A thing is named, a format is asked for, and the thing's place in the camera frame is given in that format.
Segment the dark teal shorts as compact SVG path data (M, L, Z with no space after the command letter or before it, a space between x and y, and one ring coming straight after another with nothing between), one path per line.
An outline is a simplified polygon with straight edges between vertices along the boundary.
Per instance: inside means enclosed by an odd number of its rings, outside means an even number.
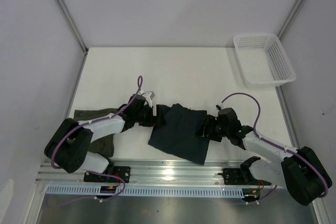
M198 165L204 165L209 139L199 133L207 112L191 110L180 104L161 106L164 124L155 126L148 144L162 152Z

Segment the olive green shorts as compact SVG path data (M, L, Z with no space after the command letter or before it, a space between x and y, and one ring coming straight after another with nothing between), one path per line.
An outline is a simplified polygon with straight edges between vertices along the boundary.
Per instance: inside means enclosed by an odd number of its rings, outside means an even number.
M93 120L116 112L116 109L108 108L102 110L75 110L73 119L76 121ZM104 157L114 155L114 134L101 137L89 145L88 151L98 153Z

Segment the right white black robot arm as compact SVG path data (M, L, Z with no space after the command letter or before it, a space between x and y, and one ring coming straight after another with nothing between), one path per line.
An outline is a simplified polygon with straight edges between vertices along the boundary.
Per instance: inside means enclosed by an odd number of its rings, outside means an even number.
M328 194L332 180L313 149L294 148L263 138L249 125L242 125L232 108L221 109L217 116L207 115L198 130L200 136L231 144L255 153L241 163L240 179L251 184L264 180L288 191L301 205Z

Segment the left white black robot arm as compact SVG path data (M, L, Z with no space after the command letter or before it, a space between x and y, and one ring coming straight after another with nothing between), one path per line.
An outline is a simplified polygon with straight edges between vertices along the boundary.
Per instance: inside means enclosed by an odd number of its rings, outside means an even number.
M112 161L106 155L90 151L90 144L125 132L136 124L143 127L165 124L162 105L153 105L149 92L136 95L128 104L94 119L65 119L46 145L44 154L56 169L68 173L78 170L94 172L102 182L108 182L114 176L114 169L110 166Z

